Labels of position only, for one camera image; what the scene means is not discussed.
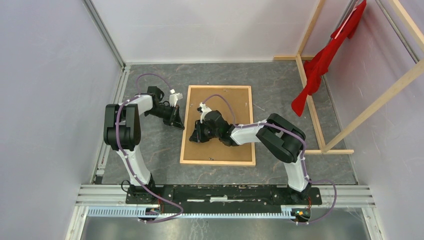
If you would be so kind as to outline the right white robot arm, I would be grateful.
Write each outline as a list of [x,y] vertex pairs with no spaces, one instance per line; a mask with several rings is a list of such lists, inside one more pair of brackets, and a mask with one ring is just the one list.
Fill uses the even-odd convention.
[[251,124],[230,124],[222,114],[213,110],[202,113],[195,121],[190,142],[206,143],[218,139],[227,147],[261,143],[284,163],[288,177],[289,199],[302,204],[309,198],[310,178],[305,167],[306,135],[277,113]]

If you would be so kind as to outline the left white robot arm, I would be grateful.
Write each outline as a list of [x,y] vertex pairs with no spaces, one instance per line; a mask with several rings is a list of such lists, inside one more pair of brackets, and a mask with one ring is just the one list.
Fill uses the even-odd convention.
[[122,103],[108,104],[105,107],[103,140],[122,159],[129,175],[130,197],[139,197],[145,204],[157,198],[156,185],[151,172],[143,159],[141,143],[141,117],[158,117],[167,126],[183,130],[178,100],[181,93],[170,90],[168,100],[157,86],[150,86],[145,93],[138,93]]

